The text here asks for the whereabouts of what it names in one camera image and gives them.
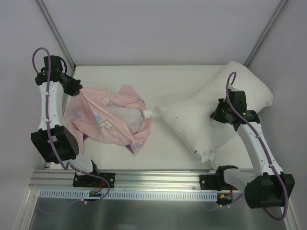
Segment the pink Journey pillow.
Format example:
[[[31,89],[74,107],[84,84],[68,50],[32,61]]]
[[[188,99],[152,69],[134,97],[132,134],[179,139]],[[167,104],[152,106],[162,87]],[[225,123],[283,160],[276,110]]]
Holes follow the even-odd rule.
[[[83,134],[104,144],[130,145],[135,153],[150,135],[152,118],[144,100],[132,86],[122,85],[118,93],[108,88],[84,87],[71,97],[64,115],[64,126],[76,137],[84,152]]]

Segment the purple Elsa pillowcase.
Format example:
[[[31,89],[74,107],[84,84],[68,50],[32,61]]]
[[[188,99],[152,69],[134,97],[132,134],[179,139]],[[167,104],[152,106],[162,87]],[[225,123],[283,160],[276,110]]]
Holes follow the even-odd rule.
[[[83,134],[83,141],[86,141],[89,137],[86,134]],[[130,145],[125,146],[127,150],[129,150],[131,153],[134,153]]]

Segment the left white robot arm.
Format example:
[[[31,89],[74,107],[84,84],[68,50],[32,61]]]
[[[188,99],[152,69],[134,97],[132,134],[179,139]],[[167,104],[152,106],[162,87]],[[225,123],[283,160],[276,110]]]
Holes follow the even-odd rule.
[[[82,88],[80,81],[67,75],[67,65],[59,56],[44,57],[45,66],[35,82],[42,99],[41,121],[31,141],[47,163],[60,164],[75,170],[74,187],[98,187],[104,184],[96,164],[79,154],[76,137],[64,126],[63,95],[76,96]]]

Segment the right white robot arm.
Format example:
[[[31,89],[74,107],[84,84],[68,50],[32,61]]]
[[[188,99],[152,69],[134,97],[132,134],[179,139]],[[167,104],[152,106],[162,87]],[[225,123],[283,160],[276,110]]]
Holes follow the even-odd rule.
[[[257,113],[247,109],[245,92],[226,90],[226,98],[219,99],[211,118],[233,126],[248,152],[255,178],[248,179],[236,166],[219,166],[210,181],[210,188],[221,191],[233,186],[244,194],[250,208],[287,209],[295,185],[294,177],[285,174],[275,161]]]

